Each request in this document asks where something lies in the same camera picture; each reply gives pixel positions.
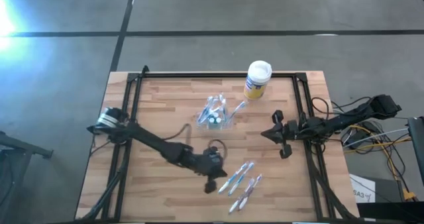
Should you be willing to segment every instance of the concrete floor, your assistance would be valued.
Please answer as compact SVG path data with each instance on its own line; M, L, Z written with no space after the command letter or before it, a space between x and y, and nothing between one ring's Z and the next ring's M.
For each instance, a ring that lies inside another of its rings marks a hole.
M0 0L0 16L2 1L15 32L119 31L127 6ZM423 9L423 0L134 0L128 30L424 29ZM0 130L54 149L51 160L32 159L11 223L73 219L91 145L85 128L99 114L116 43L116 36L0 38ZM246 70L265 60L274 70L323 70L338 103L390 94L399 116L410 117L423 115L423 44L424 35L132 37L117 70ZM382 124L388 131L405 121ZM406 182L424 199L412 145L398 147ZM382 153L346 160L353 174L392 179Z

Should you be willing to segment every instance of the white lid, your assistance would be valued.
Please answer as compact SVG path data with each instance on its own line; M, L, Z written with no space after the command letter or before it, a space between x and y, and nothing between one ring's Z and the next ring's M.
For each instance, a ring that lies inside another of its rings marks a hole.
M254 82L266 83L271 78L271 74L271 64L265 61L255 61L249 66L248 75Z

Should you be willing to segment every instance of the wooden table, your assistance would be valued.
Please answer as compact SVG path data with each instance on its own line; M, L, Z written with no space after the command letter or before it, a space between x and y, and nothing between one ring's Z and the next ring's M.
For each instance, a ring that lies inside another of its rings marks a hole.
M110 75L103 107L121 107L127 72ZM323 72L307 72L312 97L329 102ZM256 166L250 176L263 174L246 207L232 215L231 204L242 193L239 188L231 197L217 192L205 194L205 177L165 162L154 150L134 141L123 200L121 221L314 221L315 211L303 143L290 142L293 154L281 159L280 146L260 136L273 126L271 114L284 112L284 120L297 119L292 81L272 78L264 97L251 101L236 115L231 130L205 132L196 128L195 116L206 98L224 92L232 111L244 98L244 79L240 78L144 78L137 120L142 127L160 137L177 133L185 123L193 126L191 143L202 152L211 139L221 139L228 146L224 170L231 176L248 160ZM323 103L316 104L325 110ZM184 135L176 139L185 142ZM105 137L97 137L97 146ZM327 142L324 153L331 188L341 202L358 216L343 151L338 142ZM86 214L103 193L111 163L112 144L98 150L89 160L78 205L77 217ZM221 187L227 178L217 180ZM321 203L325 202L320 192Z

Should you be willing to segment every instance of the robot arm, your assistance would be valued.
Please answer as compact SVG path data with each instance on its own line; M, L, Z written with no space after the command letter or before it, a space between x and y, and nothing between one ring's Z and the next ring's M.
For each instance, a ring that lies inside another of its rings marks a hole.
M150 131L140 127L135 122L127 122L128 115L117 108L106 108L96 124L87 128L93 133L106 133L109 140L115 144L122 144L128 139L136 139L158 151L171 164L181 168L188 168L196 174L207 176L208 182L205 192L216 189L215 178L225 177L223 158L217 147L211 146L203 154L194 154L193 147L181 142L167 142Z
M292 150L290 145L287 144L287 140L323 141L335 131L345 129L349 125L365 121L369 118L380 120L392 118L397 115L398 111L401 111L401 107L396 105L389 95L374 96L357 108L329 120L319 117L306 119L305 114L303 114L299 123L293 120L283 125L283 113L277 110L272 115L272 121L275 124L274 127L262 132L261 135L277 144L281 144L282 150L280 151L280 156L282 158L288 158Z

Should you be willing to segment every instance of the white cable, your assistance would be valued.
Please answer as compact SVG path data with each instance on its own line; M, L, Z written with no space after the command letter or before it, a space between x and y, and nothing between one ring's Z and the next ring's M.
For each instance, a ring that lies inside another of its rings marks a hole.
M349 132L349 135L347 136L347 138L343 141L343 146L345 145L346 141L350 138L350 136L352 135L353 130L351 129Z
M343 113L344 113L343 111L341 111L341 110L339 110L339 109L333 109L333 111L337 111L337 112L339 112L340 114L343 114Z
M343 146L343 148L347 148L349 146L352 146L354 144L357 144L357 143L362 142L362 141L367 140L367 139L372 139L372 138L375 138L375 137L378 137L378 136L382 136L382 135L386 135L386 134L390 134L390 133L394 133L394 132L407 131L407 130L408 130L408 128L404 128L404 129L398 129L398 130L395 130L395 131L388 131L386 133L382 133L382 134L378 134L378 135L373 135L371 137L366 137L365 139L358 140L358 141L355 141L355 142L353 142L351 144L348 144L346 146Z

